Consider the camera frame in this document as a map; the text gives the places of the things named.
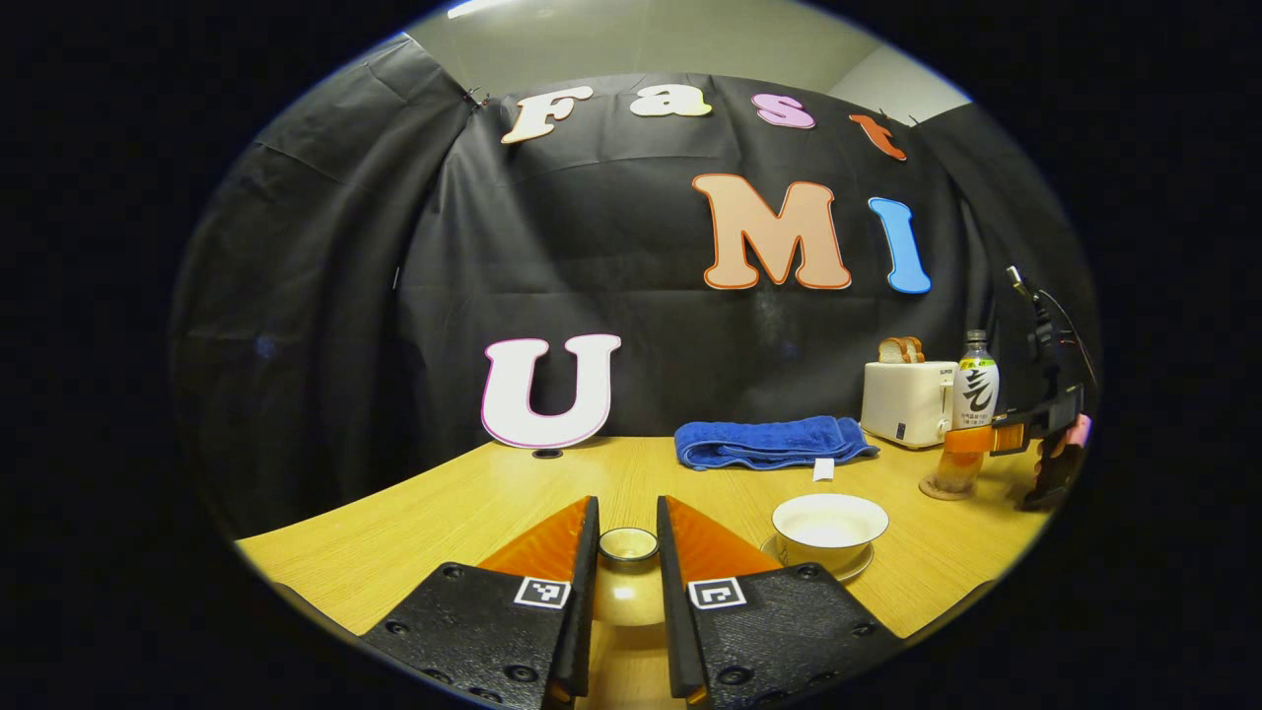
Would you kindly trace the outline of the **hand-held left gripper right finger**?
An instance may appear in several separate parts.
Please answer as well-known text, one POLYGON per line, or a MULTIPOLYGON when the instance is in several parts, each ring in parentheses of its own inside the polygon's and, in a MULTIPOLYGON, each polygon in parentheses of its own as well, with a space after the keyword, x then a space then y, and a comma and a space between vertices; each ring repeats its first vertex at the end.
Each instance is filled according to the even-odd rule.
POLYGON ((786 709, 904 648, 819 562, 780 562, 674 496, 658 541, 668 682, 689 709, 786 709))

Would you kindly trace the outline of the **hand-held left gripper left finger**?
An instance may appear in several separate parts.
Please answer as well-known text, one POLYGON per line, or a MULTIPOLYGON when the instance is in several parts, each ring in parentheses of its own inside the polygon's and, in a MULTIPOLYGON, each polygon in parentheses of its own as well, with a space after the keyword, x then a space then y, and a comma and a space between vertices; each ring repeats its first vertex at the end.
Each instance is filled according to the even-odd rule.
POLYGON ((498 707, 570 709, 588 694, 598 537, 581 496, 481 562, 439 562, 362 639, 498 707))

